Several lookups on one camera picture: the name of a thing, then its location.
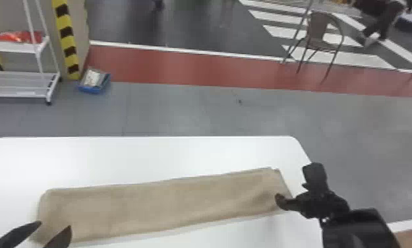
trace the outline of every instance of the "white stripe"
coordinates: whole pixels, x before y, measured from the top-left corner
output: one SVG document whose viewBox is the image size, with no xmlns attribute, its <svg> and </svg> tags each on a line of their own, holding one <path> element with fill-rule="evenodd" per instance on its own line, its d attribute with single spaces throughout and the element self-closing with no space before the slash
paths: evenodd
<svg viewBox="0 0 412 248">
<path fill-rule="evenodd" d="M 254 18 L 257 18 L 260 20 L 269 20 L 272 22 L 285 22 L 285 23 L 291 23 L 291 24 L 299 24 L 301 21 L 301 17 L 297 17 L 297 16 L 281 15 L 281 14 L 267 13 L 263 11 L 254 11 L 254 10 L 249 10 L 249 12 L 252 14 Z M 307 20 L 304 20 L 303 25 L 307 26 Z M 329 24 L 328 28 L 336 29 L 335 26 L 331 24 Z"/>
<path fill-rule="evenodd" d="M 412 220 L 393 222 L 393 223 L 387 224 L 387 226 L 389 227 L 390 231 L 392 231 L 392 233 L 404 232 L 404 231 L 412 230 Z"/>
<path fill-rule="evenodd" d="M 252 1 L 252 0 L 239 0 L 239 1 L 244 5 L 263 8 L 263 9 L 274 9 L 277 11 L 287 11 L 287 12 L 298 13 L 298 14 L 304 14 L 304 12 L 306 12 L 306 9 L 304 8 L 292 7 L 292 6 L 287 6 L 287 5 L 279 5 L 276 3 L 266 3 L 266 2 L 260 2 L 260 1 Z"/>
<path fill-rule="evenodd" d="M 237 57 L 237 58 L 242 58 L 242 59 L 260 59 L 260 60 L 270 60 L 270 61 L 282 61 L 283 59 L 281 57 L 273 57 L 273 56 L 250 55 L 250 54 L 242 54 L 242 53 L 222 53 L 218 51 L 203 51 L 203 50 L 183 49 L 183 48 L 173 48 L 173 47 L 146 46 L 146 45 L 117 43 L 117 42 L 103 42 L 99 40 L 91 40 L 90 45 L 134 48 L 134 49 L 144 49 L 144 50 L 154 50 L 154 51 L 171 51 L 171 52 L 177 52 L 177 53 L 191 53 L 191 54 L 212 55 L 212 56 L 222 56 L 222 57 Z"/>
<path fill-rule="evenodd" d="M 268 26 L 268 25 L 264 25 L 264 27 L 265 29 L 267 29 L 267 31 L 269 31 L 269 33 L 272 36 L 279 37 L 279 38 L 291 39 L 293 38 L 293 35 L 296 32 L 296 29 L 292 29 L 292 28 L 282 28 L 279 26 Z M 297 40 L 304 38 L 305 36 L 306 36 L 306 31 L 300 30 L 298 32 Z M 327 33 L 324 35 L 324 40 L 327 41 L 328 43 L 338 45 L 341 42 L 341 36 L 339 34 Z M 360 43 L 356 42 L 354 39 L 350 38 L 349 36 L 345 37 L 343 45 L 362 47 Z"/>
<path fill-rule="evenodd" d="M 398 69 L 398 71 L 401 73 L 411 73 L 412 74 L 412 69 Z"/>
<path fill-rule="evenodd" d="M 356 21 L 355 19 L 344 15 L 344 14 L 336 14 L 334 13 L 336 17 L 338 17 L 340 20 L 344 21 L 345 23 L 349 24 L 350 26 L 358 29 L 358 30 L 363 30 L 365 28 L 364 25 L 362 25 L 360 22 Z M 371 36 L 372 38 L 377 38 L 378 34 L 373 34 Z M 410 51 L 407 51 L 404 47 L 401 47 L 400 45 L 396 44 L 395 42 L 391 40 L 386 40 L 384 42 L 380 43 L 391 50 L 392 52 L 398 54 L 399 56 L 403 57 L 404 59 L 408 60 L 408 62 L 412 63 L 412 53 Z"/>
<path fill-rule="evenodd" d="M 304 48 L 297 47 L 297 49 L 292 53 L 292 57 L 295 58 L 297 61 L 301 59 L 303 56 Z M 312 55 L 313 50 L 308 50 L 306 52 L 305 61 Z M 320 63 L 330 63 L 332 58 L 334 57 L 333 53 L 326 53 L 326 52 L 317 52 L 315 56 L 312 57 L 310 61 L 313 62 L 320 62 Z M 374 68 L 383 68 L 383 69 L 395 69 L 389 63 L 385 62 L 385 60 L 381 59 L 376 55 L 369 55 L 369 54 L 359 54 L 359 53 L 348 53 L 344 51 L 340 51 L 335 59 L 335 64 L 338 65 L 352 65 L 352 66 L 359 66 L 359 67 L 374 67 Z"/>
</svg>

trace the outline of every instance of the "folded towel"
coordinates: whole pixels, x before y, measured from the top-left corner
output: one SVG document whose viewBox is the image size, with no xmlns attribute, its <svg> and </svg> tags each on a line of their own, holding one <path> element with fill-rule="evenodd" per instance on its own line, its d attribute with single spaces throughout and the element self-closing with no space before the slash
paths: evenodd
<svg viewBox="0 0 412 248">
<path fill-rule="evenodd" d="M 45 243 L 68 225 L 73 240 L 91 241 L 156 232 L 279 210 L 274 195 L 290 196 L 280 171 L 250 171 L 151 183 L 50 189 L 40 200 L 42 226 L 32 236 Z"/>
</svg>

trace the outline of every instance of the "red floor stripe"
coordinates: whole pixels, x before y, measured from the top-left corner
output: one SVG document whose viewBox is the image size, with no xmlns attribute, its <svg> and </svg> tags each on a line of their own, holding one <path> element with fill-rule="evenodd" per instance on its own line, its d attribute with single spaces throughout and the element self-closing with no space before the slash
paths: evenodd
<svg viewBox="0 0 412 248">
<path fill-rule="evenodd" d="M 306 90 L 344 94 L 412 97 L 412 75 L 382 69 L 195 55 L 120 47 L 91 46 L 87 66 L 112 73 L 115 82 L 188 84 Z"/>
</svg>

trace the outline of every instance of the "red object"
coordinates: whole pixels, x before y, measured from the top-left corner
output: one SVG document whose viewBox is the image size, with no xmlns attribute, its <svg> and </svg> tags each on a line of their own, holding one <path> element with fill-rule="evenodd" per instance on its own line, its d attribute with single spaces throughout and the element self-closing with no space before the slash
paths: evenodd
<svg viewBox="0 0 412 248">
<path fill-rule="evenodd" d="M 43 33 L 34 31 L 34 39 L 37 44 L 43 42 Z M 0 41 L 32 43 L 32 37 L 29 31 L 0 32 Z"/>
</svg>

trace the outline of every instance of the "metal chair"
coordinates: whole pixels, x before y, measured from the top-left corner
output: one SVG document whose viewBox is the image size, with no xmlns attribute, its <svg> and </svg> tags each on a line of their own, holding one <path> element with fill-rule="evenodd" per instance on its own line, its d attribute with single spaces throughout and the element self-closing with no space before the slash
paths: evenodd
<svg viewBox="0 0 412 248">
<path fill-rule="evenodd" d="M 290 55 L 297 49 L 297 47 L 302 41 L 306 42 L 305 50 L 304 50 L 303 56 L 301 57 L 301 60 L 299 62 L 299 66 L 297 69 L 297 73 L 298 73 L 299 70 L 301 69 L 301 65 L 303 64 L 303 60 L 306 55 L 307 49 L 314 50 L 313 54 L 307 59 L 307 61 L 310 61 L 310 59 L 312 59 L 312 57 L 318 51 L 326 51 L 329 53 L 333 53 L 334 57 L 332 59 L 332 62 L 330 62 L 329 68 L 327 69 L 327 72 L 326 72 L 326 76 L 324 77 L 326 78 L 329 75 L 330 69 L 332 68 L 332 65 L 334 64 L 336 55 L 338 54 L 338 51 L 341 48 L 341 45 L 344 43 L 344 33 L 343 33 L 343 30 L 341 29 L 341 25 L 339 24 L 338 19 L 329 13 L 313 11 L 312 14 L 310 14 L 310 16 L 308 17 L 308 22 L 309 22 L 309 25 L 307 26 L 306 36 L 300 39 L 295 44 L 295 47 L 290 52 Z M 338 29 L 338 32 L 341 35 L 341 42 L 338 45 L 333 45 L 323 40 L 323 37 L 327 30 L 327 26 L 329 24 L 332 24 L 333 26 L 335 26 L 335 28 Z"/>
</svg>

